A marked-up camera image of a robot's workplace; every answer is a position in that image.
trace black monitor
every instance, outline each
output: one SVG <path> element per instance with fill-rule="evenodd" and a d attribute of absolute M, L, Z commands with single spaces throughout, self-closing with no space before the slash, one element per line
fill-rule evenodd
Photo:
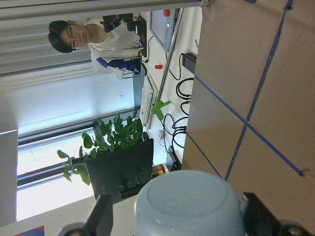
<path fill-rule="evenodd" d="M 138 194 L 150 181 L 153 139 L 86 162 L 95 198 L 111 194 L 113 204 Z"/>

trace computer monitor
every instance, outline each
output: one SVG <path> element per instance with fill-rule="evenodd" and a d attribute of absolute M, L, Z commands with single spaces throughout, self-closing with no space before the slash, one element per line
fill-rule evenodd
<path fill-rule="evenodd" d="M 171 47 L 179 9 L 167 10 L 168 14 L 166 16 L 164 13 L 164 10 L 150 12 L 149 29 L 164 51 L 168 52 Z"/>
<path fill-rule="evenodd" d="M 86 162 L 95 198 L 111 194 L 115 204 L 138 194 L 151 179 L 152 164 L 153 139 Z"/>

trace black hair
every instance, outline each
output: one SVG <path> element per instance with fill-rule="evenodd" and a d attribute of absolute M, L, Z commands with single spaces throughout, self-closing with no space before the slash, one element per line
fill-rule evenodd
<path fill-rule="evenodd" d="M 50 44 L 61 53 L 71 53 L 73 49 L 60 38 L 61 32 L 68 26 L 67 21 L 52 21 L 49 24 L 48 39 Z"/>

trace white t-shirt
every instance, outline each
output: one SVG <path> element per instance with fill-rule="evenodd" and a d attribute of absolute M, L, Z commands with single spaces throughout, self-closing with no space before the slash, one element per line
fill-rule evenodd
<path fill-rule="evenodd" d="M 87 18 L 85 25 L 96 24 L 103 28 L 100 23 L 102 18 Z M 102 57 L 110 62 L 114 59 L 133 59 L 138 57 L 136 41 L 139 36 L 134 31 L 127 30 L 127 24 L 121 21 L 121 25 L 107 33 L 107 38 L 101 43 L 89 43 L 88 46 L 96 58 Z"/>

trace metal pole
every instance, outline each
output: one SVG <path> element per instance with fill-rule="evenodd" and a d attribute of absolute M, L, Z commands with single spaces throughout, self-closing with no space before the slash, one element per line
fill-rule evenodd
<path fill-rule="evenodd" d="M 164 67 L 164 72 L 163 72 L 163 76 L 162 76 L 161 85 L 160 85 L 160 88 L 159 88 L 159 91 L 158 91 L 157 101 L 160 101 L 161 97 L 162 97 L 162 93 L 163 93 L 163 89 L 164 89 L 164 85 L 165 85 L 165 81 L 166 81 L 169 65 L 170 65 L 172 57 L 173 57 L 173 52 L 174 52 L 174 48 L 175 48 L 175 43 L 176 43 L 177 34 L 178 34 L 178 30 L 179 30 L 179 25 L 180 25 L 180 22 L 181 22 L 181 19 L 182 19 L 183 11 L 184 11 L 183 8 L 181 8 L 180 11 L 179 11 L 179 15 L 178 15 L 177 22 L 176 22 L 175 29 L 174 29 L 174 34 L 173 34 L 172 41 L 171 41 L 171 47 L 169 49 L 169 54 L 168 54 L 168 58 L 166 60 L 166 64 L 165 64 L 165 67 Z"/>

